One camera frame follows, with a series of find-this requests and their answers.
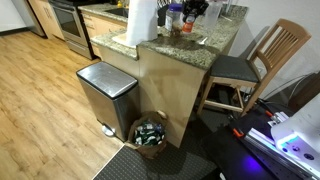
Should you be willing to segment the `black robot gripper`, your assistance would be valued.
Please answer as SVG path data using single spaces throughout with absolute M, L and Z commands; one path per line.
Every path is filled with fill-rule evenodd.
M 184 0 L 183 1 L 183 14 L 202 15 L 209 4 L 205 0 Z

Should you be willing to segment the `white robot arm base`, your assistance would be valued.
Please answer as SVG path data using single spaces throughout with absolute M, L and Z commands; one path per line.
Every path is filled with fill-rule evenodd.
M 320 94 L 293 116 L 271 128 L 275 146 L 288 158 L 320 177 Z

